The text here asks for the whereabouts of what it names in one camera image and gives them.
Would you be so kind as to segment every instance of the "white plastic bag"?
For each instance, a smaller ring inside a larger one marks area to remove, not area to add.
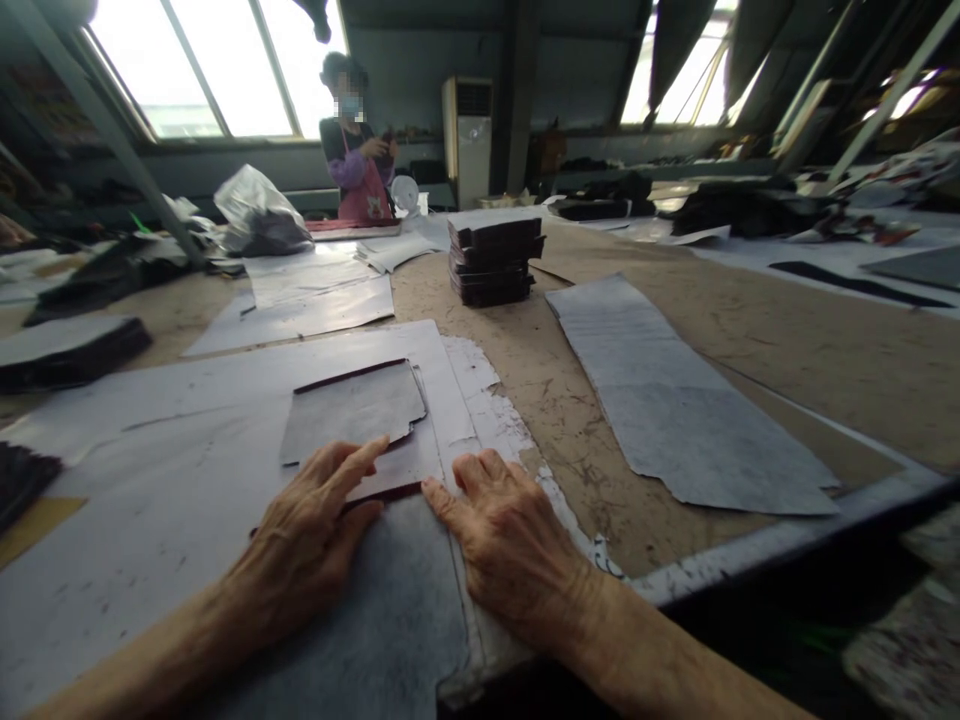
[[[213,202],[227,222],[241,235],[250,234],[250,226],[255,215],[268,212],[287,213],[293,216],[304,230],[307,229],[303,216],[297,212],[270,178],[252,165],[244,165],[237,174],[227,180],[213,196]]]
[[[243,257],[291,255],[313,249],[303,216],[262,172],[244,165],[213,196],[230,223],[224,250]]]

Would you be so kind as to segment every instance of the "finger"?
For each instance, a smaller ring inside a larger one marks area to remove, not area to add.
[[[450,529],[462,545],[474,522],[473,508],[451,495],[450,491],[434,478],[424,480],[420,483],[420,488],[434,515]]]
[[[476,455],[461,455],[454,460],[453,478],[471,500],[490,484],[490,477]]]
[[[526,471],[523,465],[518,463],[507,463],[507,470],[510,471],[510,474],[513,475],[514,479],[517,482],[523,482],[524,480],[532,480],[530,474]]]
[[[336,530],[330,539],[324,564],[336,573],[346,573],[350,569],[353,556],[366,535],[367,529],[383,513],[383,503],[379,500],[358,505],[340,518]]]
[[[482,450],[480,455],[477,456],[477,459],[480,461],[480,464],[483,465],[483,469],[487,471],[487,475],[490,476],[490,479],[494,483],[503,484],[514,480],[513,475],[511,475],[507,469],[507,464],[496,450],[490,448]]]
[[[311,488],[321,486],[350,455],[360,449],[359,445],[332,442],[316,450],[293,479],[294,483]]]
[[[362,448],[354,451],[349,457],[344,459],[330,480],[324,483],[324,487],[329,486],[329,497],[335,503],[340,503],[339,507],[336,508],[336,511],[330,517],[336,517],[336,514],[340,512],[340,508],[343,507],[344,499],[351,490],[360,484],[363,478],[369,473],[370,468],[374,465],[374,460],[383,455],[383,452],[389,444],[389,435],[383,435],[376,440],[368,442]]]

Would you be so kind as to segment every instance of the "face mask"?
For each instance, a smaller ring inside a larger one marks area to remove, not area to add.
[[[355,120],[363,112],[363,101],[359,95],[346,94],[340,98],[340,117]]]

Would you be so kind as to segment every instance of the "purple sleeve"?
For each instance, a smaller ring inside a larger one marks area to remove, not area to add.
[[[380,172],[380,180],[383,182],[384,187],[390,187],[390,183],[393,182],[393,168],[393,163],[390,164],[390,167],[377,166],[377,170]]]
[[[330,177],[342,188],[350,190],[363,182],[363,175],[367,171],[367,159],[359,150],[351,150],[343,160],[339,158],[327,163]]]

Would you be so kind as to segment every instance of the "hand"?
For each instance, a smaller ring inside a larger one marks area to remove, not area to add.
[[[376,472],[383,436],[363,447],[335,442],[317,450],[267,508],[250,545],[221,581],[234,597],[236,628],[248,628],[248,651],[288,635],[330,611],[350,562],[383,503],[367,502],[338,519],[347,494]]]
[[[360,146],[360,154],[365,158],[383,157],[390,147],[381,138],[370,138]]]
[[[453,473],[466,501],[433,478],[423,494],[463,547],[471,597],[536,650],[556,654],[561,641],[591,632],[602,573],[577,550],[543,488],[494,450],[457,458]]]

